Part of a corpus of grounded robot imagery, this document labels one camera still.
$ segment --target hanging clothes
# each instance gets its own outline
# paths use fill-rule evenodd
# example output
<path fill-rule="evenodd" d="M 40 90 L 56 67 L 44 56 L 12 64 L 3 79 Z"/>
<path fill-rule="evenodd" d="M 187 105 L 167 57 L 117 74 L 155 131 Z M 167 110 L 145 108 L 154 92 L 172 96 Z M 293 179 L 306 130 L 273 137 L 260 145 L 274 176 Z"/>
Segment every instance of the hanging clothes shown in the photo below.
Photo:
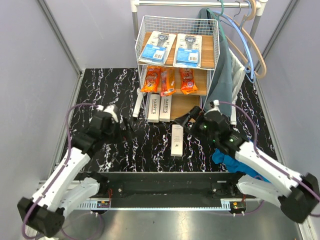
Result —
<path fill-rule="evenodd" d="M 229 48 L 229 53 L 231 56 L 231 65 L 232 65 L 232 103 L 236 104 L 238 99 L 238 93 L 240 91 L 241 85 L 245 79 L 245 66 L 239 61 L 236 55 Z M 231 107 L 231 118 L 230 123 L 232 125 L 237 125 L 237 114 L 236 107 Z"/>
<path fill-rule="evenodd" d="M 197 16 L 198 19 L 212 19 L 212 15 L 207 11 L 207 8 L 202 8 Z M 217 65 L 215 66 L 213 79 L 211 82 L 210 89 L 206 97 L 202 97 L 202 102 L 206 103 L 204 105 L 204 110 L 208 111 L 211 109 L 210 102 L 213 100 L 219 100 L 231 103 L 232 102 L 232 60 L 229 53 L 229 45 L 226 37 L 224 35 L 219 35 L 219 46 L 220 46 L 220 56 Z M 219 109 L 222 114 L 231 117 L 231 106 L 226 104 L 221 104 Z"/>
<path fill-rule="evenodd" d="M 197 16 L 198 19 L 217 19 L 212 15 L 208 8 L 202 8 Z M 202 97 L 204 110 L 208 111 L 211 106 L 210 102 L 213 100 L 225 101 L 235 104 L 237 95 L 241 88 L 242 82 L 245 78 L 245 66 L 241 64 L 239 59 L 230 50 L 228 41 L 225 37 L 224 30 L 219 23 L 219 43 L 220 43 L 220 56 L 215 71 L 212 71 L 213 79 L 210 89 L 206 97 Z M 220 105 L 220 111 L 230 117 L 230 122 L 233 125 L 237 124 L 236 109 L 230 105 Z"/>

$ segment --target wooden shelf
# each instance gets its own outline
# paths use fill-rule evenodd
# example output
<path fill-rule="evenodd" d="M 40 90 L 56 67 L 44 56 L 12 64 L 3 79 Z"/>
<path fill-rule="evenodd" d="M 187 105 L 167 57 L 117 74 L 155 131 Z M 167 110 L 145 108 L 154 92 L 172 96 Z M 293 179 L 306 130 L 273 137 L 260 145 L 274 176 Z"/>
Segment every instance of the wooden shelf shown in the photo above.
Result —
<path fill-rule="evenodd" d="M 142 49 L 141 52 L 144 50 L 145 45 L 147 44 L 148 39 L 151 36 L 151 31 L 145 33 Z M 201 68 L 202 69 L 214 69 L 215 68 L 215 50 L 214 50 L 214 37 L 213 36 L 202 36 L 202 46 L 201 46 Z M 177 37 L 174 39 L 174 43 L 172 45 L 171 51 L 169 53 L 168 59 L 165 62 L 166 67 L 172 67 L 175 58 L 175 51 L 176 51 L 176 44 L 177 44 Z M 139 61 L 138 64 L 148 65 L 145 62 Z"/>
<path fill-rule="evenodd" d="M 198 96 L 206 96 L 207 95 L 207 70 L 202 69 L 194 69 L 193 70 L 193 78 L 198 91 L 190 93 L 188 95 L 198 95 Z M 181 91 L 181 77 L 179 68 L 174 70 L 174 81 L 175 81 L 175 93 L 176 94 L 184 94 Z M 161 92 L 161 81 L 158 85 L 157 92 Z"/>
<path fill-rule="evenodd" d="M 170 120 L 173 121 L 187 114 L 194 106 L 199 106 L 200 97 L 196 95 L 173 94 L 171 100 Z"/>

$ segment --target white wire basket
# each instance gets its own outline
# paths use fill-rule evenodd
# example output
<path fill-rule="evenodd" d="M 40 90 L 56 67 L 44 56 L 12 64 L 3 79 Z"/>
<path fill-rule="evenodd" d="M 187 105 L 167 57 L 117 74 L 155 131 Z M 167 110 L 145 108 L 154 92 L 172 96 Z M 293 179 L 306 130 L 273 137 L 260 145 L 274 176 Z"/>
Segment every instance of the white wire basket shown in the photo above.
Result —
<path fill-rule="evenodd" d="M 202 36 L 212 36 L 213 41 L 213 67 L 201 67 L 200 69 L 213 71 L 218 63 L 220 55 L 219 47 L 219 27 L 215 19 L 197 19 L 197 18 L 175 18 L 164 16 L 144 16 L 140 26 L 139 34 L 135 44 L 135 55 L 138 63 L 138 71 L 140 76 L 140 86 L 144 84 L 143 65 L 145 63 L 139 62 L 139 56 L 143 50 L 143 43 L 146 33 L 159 31 L 167 34 L 192 34 Z"/>

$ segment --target black marble surface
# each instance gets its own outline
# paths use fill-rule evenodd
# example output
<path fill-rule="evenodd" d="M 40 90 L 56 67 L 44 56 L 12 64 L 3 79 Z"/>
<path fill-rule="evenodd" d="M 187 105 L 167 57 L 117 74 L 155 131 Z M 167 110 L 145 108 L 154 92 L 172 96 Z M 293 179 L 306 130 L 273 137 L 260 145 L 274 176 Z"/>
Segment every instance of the black marble surface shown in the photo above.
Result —
<path fill-rule="evenodd" d="M 132 113 L 139 87 L 138 70 L 135 68 L 86 69 L 81 84 L 78 103 L 93 103 L 108 106 L 115 104 L 122 117 L 128 118 L 135 131 L 133 144 L 105 144 L 82 171 L 99 172 L 217 172 L 225 171 L 223 165 L 214 164 L 211 156 L 215 149 L 208 142 L 200 142 L 184 133 L 186 150 L 183 157 L 171 157 L 170 123 L 148 123 L 143 108 L 138 119 Z M 238 94 L 236 103 L 253 119 L 258 130 L 258 146 L 276 158 L 266 120 L 262 112 L 257 91 L 247 79 Z M 75 109 L 71 120 L 71 134 L 88 125 L 93 107 Z M 237 129 L 249 139 L 253 128 L 246 117 L 237 113 Z"/>

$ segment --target white handle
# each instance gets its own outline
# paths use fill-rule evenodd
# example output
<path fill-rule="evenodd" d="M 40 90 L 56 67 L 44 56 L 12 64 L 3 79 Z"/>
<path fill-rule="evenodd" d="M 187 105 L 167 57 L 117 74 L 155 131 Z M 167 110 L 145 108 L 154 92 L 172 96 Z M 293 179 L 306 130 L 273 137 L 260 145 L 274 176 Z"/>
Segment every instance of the white handle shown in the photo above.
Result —
<path fill-rule="evenodd" d="M 135 106 L 134 106 L 134 110 L 133 110 L 133 114 L 132 114 L 132 116 L 134 118 L 137 118 L 138 115 L 139 115 L 142 98 L 143 98 L 143 94 L 142 93 L 138 93 L 138 97 L 136 98 L 136 102 L 135 102 Z"/>

